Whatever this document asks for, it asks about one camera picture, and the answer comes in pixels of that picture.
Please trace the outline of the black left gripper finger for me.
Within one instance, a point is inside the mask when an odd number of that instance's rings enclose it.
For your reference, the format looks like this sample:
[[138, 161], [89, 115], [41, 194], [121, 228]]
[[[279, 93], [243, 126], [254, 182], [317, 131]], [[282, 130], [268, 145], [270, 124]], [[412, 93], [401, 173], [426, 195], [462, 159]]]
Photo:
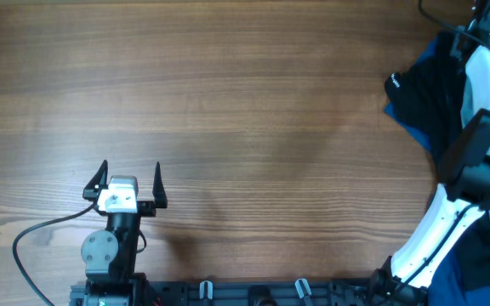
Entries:
[[108, 161], [104, 160], [96, 174], [90, 179], [83, 189], [83, 199], [87, 201], [96, 201], [100, 192], [106, 189], [107, 184], [107, 174], [108, 174]]
[[168, 198], [162, 182], [161, 165], [159, 161], [155, 167], [152, 195], [156, 208], [168, 207]]

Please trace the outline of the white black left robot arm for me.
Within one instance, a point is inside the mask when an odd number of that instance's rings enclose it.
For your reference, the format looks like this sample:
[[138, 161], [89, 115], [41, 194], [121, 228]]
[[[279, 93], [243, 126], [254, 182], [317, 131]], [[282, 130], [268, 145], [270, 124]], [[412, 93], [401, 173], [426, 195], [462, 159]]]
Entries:
[[71, 288], [71, 306], [162, 304], [145, 274], [134, 271], [136, 257], [142, 252], [138, 242], [145, 238], [141, 219], [154, 218], [157, 209], [168, 207], [159, 164], [154, 172], [153, 199], [142, 201], [138, 194], [137, 178], [109, 177], [107, 161], [84, 187], [83, 198], [107, 220], [103, 230], [93, 232], [83, 242], [81, 256], [87, 280], [83, 286]]

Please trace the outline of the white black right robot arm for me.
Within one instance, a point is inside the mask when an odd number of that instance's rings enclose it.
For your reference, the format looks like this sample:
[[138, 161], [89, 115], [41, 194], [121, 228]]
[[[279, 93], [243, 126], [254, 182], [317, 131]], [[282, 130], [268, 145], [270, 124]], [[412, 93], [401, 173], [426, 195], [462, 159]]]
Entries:
[[490, 305], [490, 0], [441, 23], [385, 81], [386, 112], [432, 155], [436, 192], [406, 244], [364, 290], [372, 305]]

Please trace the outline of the dark blue garment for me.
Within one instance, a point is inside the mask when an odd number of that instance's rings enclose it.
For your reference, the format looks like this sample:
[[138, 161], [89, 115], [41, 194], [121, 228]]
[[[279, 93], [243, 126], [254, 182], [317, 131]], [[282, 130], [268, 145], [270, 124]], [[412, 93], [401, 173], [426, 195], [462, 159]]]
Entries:
[[[436, 51], [436, 39], [428, 43], [424, 52], [415, 60], [413, 64], [417, 65], [427, 60], [429, 57], [433, 57], [435, 51]], [[390, 118], [392, 118], [402, 128], [404, 128], [425, 150], [432, 152], [432, 147], [428, 135], [425, 132], [400, 121], [396, 117], [395, 107], [391, 100], [389, 100], [388, 105], [385, 107], [384, 113]]]

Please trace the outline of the black garment with white print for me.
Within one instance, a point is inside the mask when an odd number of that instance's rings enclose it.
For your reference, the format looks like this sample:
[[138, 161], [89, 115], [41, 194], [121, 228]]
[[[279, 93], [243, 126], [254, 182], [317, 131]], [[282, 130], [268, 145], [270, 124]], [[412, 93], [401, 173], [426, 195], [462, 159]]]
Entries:
[[434, 163], [441, 161], [462, 131], [460, 111], [466, 75], [459, 60], [450, 55], [453, 40], [454, 34], [439, 32], [433, 57], [408, 71], [394, 72], [385, 81], [396, 117], [428, 135]]

